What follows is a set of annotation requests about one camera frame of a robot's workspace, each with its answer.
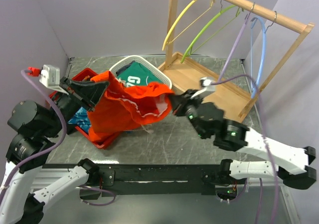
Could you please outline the orange drawstring shorts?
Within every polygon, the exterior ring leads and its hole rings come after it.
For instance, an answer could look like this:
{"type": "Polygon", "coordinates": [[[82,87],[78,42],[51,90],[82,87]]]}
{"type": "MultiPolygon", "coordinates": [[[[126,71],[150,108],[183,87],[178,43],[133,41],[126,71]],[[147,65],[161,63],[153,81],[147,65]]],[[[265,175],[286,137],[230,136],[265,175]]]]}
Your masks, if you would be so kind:
{"type": "Polygon", "coordinates": [[[110,71],[98,74],[92,82],[109,83],[95,110],[87,112],[91,142],[103,143],[111,135],[163,120],[171,111],[167,85],[151,82],[146,86],[125,87],[110,71]]]}

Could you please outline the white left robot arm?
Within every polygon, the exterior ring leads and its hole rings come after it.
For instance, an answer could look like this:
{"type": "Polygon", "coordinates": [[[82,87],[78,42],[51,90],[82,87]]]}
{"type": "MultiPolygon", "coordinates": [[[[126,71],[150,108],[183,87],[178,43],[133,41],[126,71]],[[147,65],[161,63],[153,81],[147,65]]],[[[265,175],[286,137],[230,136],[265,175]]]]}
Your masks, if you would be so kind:
{"type": "Polygon", "coordinates": [[[58,181],[32,193],[32,183],[46,163],[49,153],[63,141],[67,123],[80,108],[93,111],[109,83],[107,81],[73,81],[62,78],[61,92],[47,98],[49,107],[26,100],[17,104],[8,125],[16,131],[7,154],[5,175],[0,187],[0,221],[3,224],[37,224],[49,207],[73,189],[94,185],[99,166],[83,159],[58,181]]]}

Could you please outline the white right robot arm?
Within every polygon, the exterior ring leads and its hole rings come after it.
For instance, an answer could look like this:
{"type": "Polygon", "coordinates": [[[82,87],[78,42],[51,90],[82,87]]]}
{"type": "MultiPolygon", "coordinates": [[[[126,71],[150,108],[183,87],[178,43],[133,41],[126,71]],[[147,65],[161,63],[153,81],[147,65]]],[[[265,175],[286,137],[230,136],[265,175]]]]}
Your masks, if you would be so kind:
{"type": "Polygon", "coordinates": [[[186,117],[201,139],[214,138],[213,145],[225,150],[250,154],[261,161],[224,159],[218,178],[221,182],[246,178],[281,179],[283,184],[306,190],[317,181],[317,171],[311,167],[316,150],[292,147],[266,138],[256,130],[224,117],[224,111],[203,100],[212,94],[208,88],[189,89],[180,95],[169,95],[175,116],[186,117]]]}

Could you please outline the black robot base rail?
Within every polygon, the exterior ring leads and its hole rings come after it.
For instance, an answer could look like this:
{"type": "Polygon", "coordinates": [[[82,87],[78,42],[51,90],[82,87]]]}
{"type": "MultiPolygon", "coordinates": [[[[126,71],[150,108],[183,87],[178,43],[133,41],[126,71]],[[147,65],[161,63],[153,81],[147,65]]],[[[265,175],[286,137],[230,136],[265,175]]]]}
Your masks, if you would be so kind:
{"type": "Polygon", "coordinates": [[[232,187],[244,182],[229,177],[229,172],[217,164],[100,164],[97,176],[88,185],[117,195],[215,195],[216,186],[232,187]]]}

